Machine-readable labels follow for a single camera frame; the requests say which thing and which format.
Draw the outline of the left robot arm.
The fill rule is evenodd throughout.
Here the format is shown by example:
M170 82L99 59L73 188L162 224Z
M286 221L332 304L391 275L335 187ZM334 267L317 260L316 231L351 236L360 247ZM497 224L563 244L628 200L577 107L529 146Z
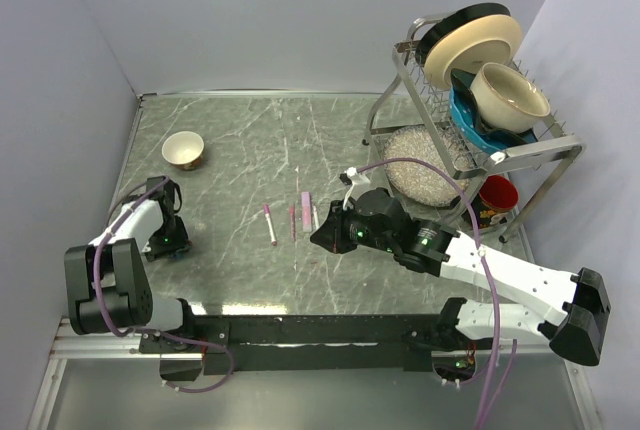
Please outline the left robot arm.
M118 216L98 237L65 252L71 327L78 335L163 332L172 349L187 351L199 337L191 308L182 298L154 295L144 265L192 248L179 215L181 189L167 176L149 178L118 206Z

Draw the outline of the pink thin pen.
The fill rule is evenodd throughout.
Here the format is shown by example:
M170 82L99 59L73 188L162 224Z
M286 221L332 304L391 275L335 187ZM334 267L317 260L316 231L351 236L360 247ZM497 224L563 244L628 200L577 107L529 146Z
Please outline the pink thin pen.
M296 210L295 205L289 206L289 226L290 226L290 237L293 242L296 241Z

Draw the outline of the pink highlighter pen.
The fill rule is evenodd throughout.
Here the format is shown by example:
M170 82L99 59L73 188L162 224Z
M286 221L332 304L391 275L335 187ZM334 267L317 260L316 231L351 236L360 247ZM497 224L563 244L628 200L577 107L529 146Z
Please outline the pink highlighter pen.
M304 191L301 193L301 206L302 206L302 228L304 232L310 233L313 231L312 204L311 204L311 195L307 191Z

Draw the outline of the white marker pen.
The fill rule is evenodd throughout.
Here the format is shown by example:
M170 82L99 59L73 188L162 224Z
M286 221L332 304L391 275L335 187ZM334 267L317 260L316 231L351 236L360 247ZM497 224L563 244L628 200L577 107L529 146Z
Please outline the white marker pen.
M276 233L275 233L275 227L274 227L274 224L273 224L270 207L269 207L268 204L264 204L263 205L263 211L264 211L264 216L265 216L265 219L266 219L266 222L267 222L267 226L268 226L270 244L275 247L275 246L277 246L278 241L277 241L277 236L276 236Z
M319 222L317 207L315 205L312 205L312 215L313 215L314 229L318 230L320 228L320 222Z

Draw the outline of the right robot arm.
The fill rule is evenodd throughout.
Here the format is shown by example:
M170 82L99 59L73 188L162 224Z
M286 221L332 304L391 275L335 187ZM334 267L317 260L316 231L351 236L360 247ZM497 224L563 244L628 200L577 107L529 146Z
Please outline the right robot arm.
M332 201L310 240L334 254L360 246L384 251L408 270L491 292L489 304L447 301L437 334L449 348L499 335L547 340L556 355L579 365L600 362L611 304L592 269L554 270L478 245L451 227L412 217L383 188Z

